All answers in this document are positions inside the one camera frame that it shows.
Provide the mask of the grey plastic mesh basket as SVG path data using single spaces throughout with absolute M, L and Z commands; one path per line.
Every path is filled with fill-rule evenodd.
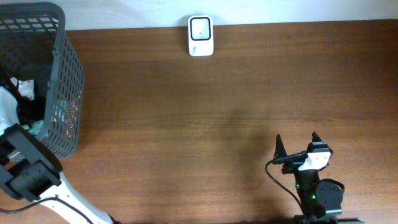
M 28 119 L 35 137 L 59 159 L 78 149 L 84 68 L 51 2 L 1 5 L 1 76 L 34 81 L 38 102 Z

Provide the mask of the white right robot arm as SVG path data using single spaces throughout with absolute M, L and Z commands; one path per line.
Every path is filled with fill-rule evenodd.
M 341 204 L 345 186 L 333 179 L 321 179 L 319 172 L 329 165 L 333 150 L 319 135 L 312 133 L 307 149 L 288 155 L 280 134 L 276 136 L 275 153 L 265 167 L 281 165 L 283 175 L 295 178 L 297 195 L 284 187 L 274 177 L 271 179 L 298 203 L 302 214 L 293 217 L 293 223 L 362 223 L 358 219 L 339 219 L 343 213 Z

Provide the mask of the white cream tube gold cap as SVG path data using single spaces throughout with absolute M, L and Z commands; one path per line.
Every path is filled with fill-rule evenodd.
M 0 105 L 0 135 L 14 124 L 20 124 L 17 116 L 17 100 L 3 86 L 1 87 L 1 105 Z

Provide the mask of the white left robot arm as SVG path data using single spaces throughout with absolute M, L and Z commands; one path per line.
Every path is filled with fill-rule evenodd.
M 116 224 L 118 221 L 89 203 L 69 183 L 57 157 L 19 124 L 2 128 L 1 190 L 30 202 L 1 213 L 15 214 L 43 205 L 68 223 Z

